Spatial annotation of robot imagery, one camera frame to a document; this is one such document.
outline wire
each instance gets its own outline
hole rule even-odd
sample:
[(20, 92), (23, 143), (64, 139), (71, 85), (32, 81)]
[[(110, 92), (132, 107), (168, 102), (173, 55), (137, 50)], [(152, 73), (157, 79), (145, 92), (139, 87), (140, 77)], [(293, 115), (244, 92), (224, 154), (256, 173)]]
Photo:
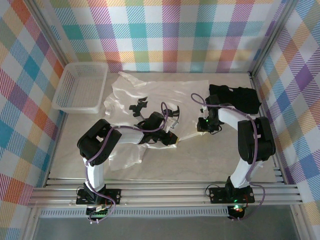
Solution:
[(167, 106), (167, 104), (166, 104), (165, 102), (161, 102), (161, 112), (162, 112), (162, 114), (165, 116), (164, 122), (163, 122), (163, 124), (162, 124), (160, 127), (156, 128), (156, 129), (153, 129), (153, 130), (145, 130), (145, 129), (140, 129), (140, 128), (136, 128), (136, 127), (133, 127), (133, 126), (125, 126), (125, 125), (113, 126), (113, 127), (109, 130), (109, 132), (107, 133), (107, 135), (105, 136), (105, 138), (104, 138), (104, 140), (103, 140), (103, 143), (102, 143), (102, 146), (101, 146), (101, 148), (99, 149), (99, 151), (98, 151), (93, 157), (91, 157), (89, 160), (87, 160), (87, 161), (84, 163), (84, 165), (86, 166), (86, 168), (85, 168), (85, 183), (86, 183), (86, 185), (88, 186), (88, 188), (89, 188), (93, 193), (95, 193), (96, 195), (98, 195), (98, 196), (100, 196), (100, 197), (102, 197), (102, 198), (105, 198), (105, 199), (111, 201), (112, 206), (113, 206), (112, 209), (110, 210), (110, 212), (109, 212), (105, 217), (103, 217), (103, 218), (101, 218), (101, 219), (96, 219), (95, 222), (92, 221), (91, 215), (89, 215), (89, 220), (90, 220), (90, 223), (91, 223), (91, 224), (92, 224), (92, 223), (97, 223), (97, 224), (98, 224), (98, 223), (102, 222), (103, 220), (105, 220), (109, 215), (111, 215), (111, 214), (115, 211), (117, 204), (116, 204), (116, 202), (115, 202), (115, 200), (114, 200), (113, 198), (97, 192), (97, 191), (94, 189), (94, 187), (91, 185), (91, 183), (90, 183), (90, 181), (89, 181), (89, 175), (88, 175), (88, 167), (89, 167), (89, 164), (90, 164), (92, 161), (94, 161), (94, 160), (102, 153), (102, 151), (104, 150), (105, 146), (107, 145), (108, 139), (109, 139), (112, 131), (115, 130), (115, 129), (120, 129), (120, 128), (133, 129), (133, 130), (140, 131), (140, 132), (144, 132), (144, 133), (153, 133), (153, 132), (156, 132), (156, 131), (159, 131), (159, 130), (163, 129), (163, 128), (165, 127), (165, 125), (166, 125), (166, 123), (167, 123), (167, 120), (168, 120), (168, 117), (169, 117), (168, 106)]
[(207, 190), (208, 190), (208, 188), (209, 188), (210, 186), (212, 186), (212, 185), (217, 186), (218, 188), (220, 188), (220, 186), (218, 186), (217, 184), (210, 184), (210, 185), (208, 185), (208, 186), (206, 187), (206, 189), (204, 190), (204, 194), (205, 194), (207, 197), (209, 197), (209, 198), (210, 198), (210, 196), (207, 194)]
[(245, 206), (245, 208), (247, 208), (247, 207), (248, 207), (248, 203), (249, 203), (249, 201), (248, 201), (248, 196), (245, 194), (245, 195), (244, 195), (244, 198), (245, 198), (245, 201), (246, 201), (246, 206)]
[(106, 199), (106, 200), (105, 200), (105, 206), (106, 206), (106, 207), (105, 207), (106, 209), (110, 209), (110, 208), (112, 207), (112, 202), (111, 202), (110, 206), (107, 206), (107, 199)]
[(180, 118), (180, 108), (179, 108), (178, 105), (177, 105), (177, 110), (179, 111), (179, 115), (178, 115), (178, 119), (177, 119), (176, 121), (179, 122), (179, 118)]
[(218, 131), (216, 131), (216, 132), (211, 131), (211, 132), (210, 132), (210, 134), (211, 134), (211, 135), (215, 135), (215, 134), (217, 134), (217, 133), (221, 132), (221, 131), (222, 131), (222, 127), (221, 127), (220, 125), (218, 125), (218, 128), (219, 128), (219, 130), (218, 130)]
[[(200, 101), (197, 101), (195, 100), (194, 96), (197, 96), (201, 99), (202, 102)], [(253, 127), (253, 138), (254, 138), (254, 153), (253, 153), (253, 161), (252, 161), (252, 164), (251, 164), (251, 167), (249, 169), (249, 171), (246, 173), (245, 175), (245, 179), (249, 182), (250, 185), (254, 186), (254, 187), (260, 187), (263, 191), (263, 194), (262, 194), (262, 199), (259, 203), (259, 205), (256, 207), (256, 209), (251, 212), (249, 215), (243, 217), (243, 218), (235, 218), (235, 217), (232, 217), (233, 219), (236, 219), (236, 220), (245, 220), (247, 219), (248, 217), (250, 217), (251, 215), (253, 215), (255, 212), (257, 212), (257, 210), (261, 207), (262, 203), (264, 202), (265, 200), (265, 197), (266, 197), (266, 190), (265, 188), (262, 186), (262, 185), (259, 185), (259, 184), (255, 184), (255, 183), (251, 183), (250, 181), (250, 177), (251, 177), (251, 173), (252, 171), (254, 170), (255, 168), (255, 164), (256, 164), (256, 161), (257, 161), (257, 155), (258, 155), (258, 133), (257, 133), (257, 127), (256, 127), (256, 124), (254, 122), (254, 120), (252, 119), (252, 117), (234, 107), (230, 107), (230, 106), (224, 106), (224, 105), (217, 105), (217, 104), (206, 104), (206, 101), (204, 100), (204, 98), (202, 96), (200, 96), (199, 94), (197, 93), (192, 93), (191, 94), (191, 99), (196, 102), (197, 104), (200, 104), (202, 106), (206, 106), (206, 107), (218, 107), (218, 108), (225, 108), (225, 109), (229, 109), (231, 111), (234, 111), (238, 114), (241, 114), (243, 115), (245, 118), (247, 118), (251, 124), (252, 124), (252, 127)]]
[(83, 186), (78, 186), (77, 189), (75, 190), (76, 195), (81, 198), (81, 196), (78, 194), (79, 189), (85, 189), (85, 188)]
[(87, 219), (90, 221), (90, 224), (94, 223), (94, 221), (93, 221), (93, 219), (91, 218), (91, 216), (92, 216), (93, 214), (97, 214), (97, 213), (98, 213), (98, 211), (93, 211), (93, 212), (89, 213), (89, 217), (87, 217)]

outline black cloth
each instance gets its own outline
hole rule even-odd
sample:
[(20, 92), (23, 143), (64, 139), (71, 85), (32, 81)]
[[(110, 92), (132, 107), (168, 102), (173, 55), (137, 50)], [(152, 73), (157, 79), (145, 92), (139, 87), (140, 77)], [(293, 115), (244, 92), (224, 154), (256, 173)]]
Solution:
[(209, 92), (210, 95), (218, 96), (220, 104), (229, 103), (246, 114), (257, 114), (259, 112), (261, 102), (259, 102), (257, 91), (254, 89), (210, 84)]

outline plastic basket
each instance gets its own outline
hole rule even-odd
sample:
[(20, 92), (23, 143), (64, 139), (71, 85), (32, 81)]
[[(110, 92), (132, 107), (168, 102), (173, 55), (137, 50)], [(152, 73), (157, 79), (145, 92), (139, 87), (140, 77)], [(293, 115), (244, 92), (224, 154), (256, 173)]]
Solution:
[(74, 62), (65, 66), (52, 107), (68, 114), (99, 112), (108, 65), (103, 62)]

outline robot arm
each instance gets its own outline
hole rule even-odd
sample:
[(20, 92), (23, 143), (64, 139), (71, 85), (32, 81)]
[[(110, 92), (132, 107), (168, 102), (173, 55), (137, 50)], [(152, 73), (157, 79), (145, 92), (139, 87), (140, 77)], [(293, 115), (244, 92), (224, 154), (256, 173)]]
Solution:
[[(238, 122), (247, 121), (245, 116), (227, 108), (220, 108), (218, 110), (218, 119), (222, 123), (230, 125), (237, 131), (238, 131)], [(255, 174), (258, 168), (262, 167), (263, 163), (264, 163), (263, 161), (257, 161), (255, 163), (254, 169), (251, 172), (250, 177), (252, 177)], [(247, 161), (240, 158), (235, 171), (230, 176), (230, 180), (235, 188), (241, 189), (249, 186), (249, 182), (246, 179), (246, 175), (250, 168), (251, 168), (251, 164), (249, 164)]]
[[(136, 130), (133, 130), (130, 128), (119, 128), (114, 131), (118, 131), (121, 134), (121, 137), (119, 138), (117, 144), (139, 144), (144, 137), (144, 133), (142, 131), (136, 131)], [(83, 161), (86, 162), (86, 161), (88, 161), (88, 159), (83, 157)], [(87, 167), (87, 171), (88, 171), (88, 180), (91, 183), (91, 186), (94, 188), (94, 190), (96, 190), (98, 192), (102, 188), (104, 188), (104, 186), (105, 186), (104, 164), (101, 163), (99, 165), (93, 165), (93, 166), (89, 165)]]
[(238, 152), (240, 155), (239, 163), (233, 174), (227, 179), (225, 188), (223, 190), (209, 188), (212, 196), (210, 201), (211, 203), (254, 203), (250, 178), (263, 165), (263, 162), (276, 152), (269, 121), (266, 117), (254, 118), (251, 116), (257, 131), (257, 158), (252, 166), (255, 152), (253, 123), (246, 118), (245, 114), (234, 110), (232, 106), (219, 105), (219, 99), (216, 95), (209, 96), (205, 102), (208, 107), (203, 107), (202, 112), (206, 112), (207, 117), (199, 118), (198, 131), (213, 133), (219, 131), (222, 124), (230, 125), (238, 131)]

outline white tabletop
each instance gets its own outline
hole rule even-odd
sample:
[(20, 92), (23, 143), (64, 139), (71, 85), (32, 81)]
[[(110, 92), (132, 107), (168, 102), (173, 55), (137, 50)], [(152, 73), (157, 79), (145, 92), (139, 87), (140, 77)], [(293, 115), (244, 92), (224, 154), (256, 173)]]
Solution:
[[(246, 73), (130, 73), (142, 81), (197, 81), (209, 80), (210, 84), (227, 85), (232, 88), (251, 88)], [(102, 102), (112, 93), (111, 84), (117, 73), (108, 73)], [(97, 114), (69, 114), (57, 145), (50, 178), (84, 178), (85, 166), (77, 148), (79, 138), (97, 120), (105, 116), (101, 103)], [(180, 141), (177, 148), (147, 149), (142, 163), (126, 169), (111, 171), (108, 161), (104, 163), (105, 179), (119, 180), (180, 180), (223, 181), (237, 167), (238, 133), (224, 124), (216, 135), (205, 134)], [(254, 182), (276, 181), (274, 163), (266, 161), (253, 177)]]

